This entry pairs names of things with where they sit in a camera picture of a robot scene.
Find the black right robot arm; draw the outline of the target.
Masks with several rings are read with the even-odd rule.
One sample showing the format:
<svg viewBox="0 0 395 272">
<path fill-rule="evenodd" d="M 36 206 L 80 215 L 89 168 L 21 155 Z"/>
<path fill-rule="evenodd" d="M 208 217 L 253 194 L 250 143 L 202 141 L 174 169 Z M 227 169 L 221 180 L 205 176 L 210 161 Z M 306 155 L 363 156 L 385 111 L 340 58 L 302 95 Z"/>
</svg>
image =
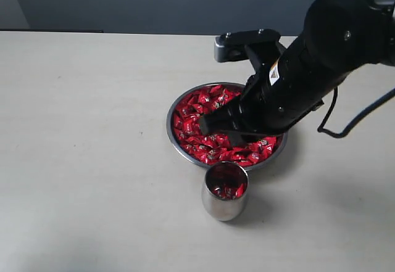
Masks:
<svg viewBox="0 0 395 272">
<path fill-rule="evenodd" d="M 315 0 L 288 47 L 275 30 L 239 31 L 216 37 L 214 57 L 248 60 L 255 73 L 239 96 L 200 118 L 201 132 L 226 134 L 233 144 L 279 136 L 354 70 L 394 65 L 394 0 Z"/>
</svg>

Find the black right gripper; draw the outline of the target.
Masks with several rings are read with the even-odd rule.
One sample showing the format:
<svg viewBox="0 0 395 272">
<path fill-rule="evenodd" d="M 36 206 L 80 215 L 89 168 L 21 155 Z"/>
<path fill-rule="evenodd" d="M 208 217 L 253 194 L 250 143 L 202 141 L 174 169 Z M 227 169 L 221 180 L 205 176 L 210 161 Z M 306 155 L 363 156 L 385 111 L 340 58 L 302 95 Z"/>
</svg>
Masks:
<svg viewBox="0 0 395 272">
<path fill-rule="evenodd" d="M 217 62 L 250 61 L 255 73 L 239 96 L 197 121 L 202 135 L 225 133 L 244 146 L 287 132 L 323 105 L 324 72 L 303 61 L 304 50 L 280 43 L 216 46 Z"/>
</svg>

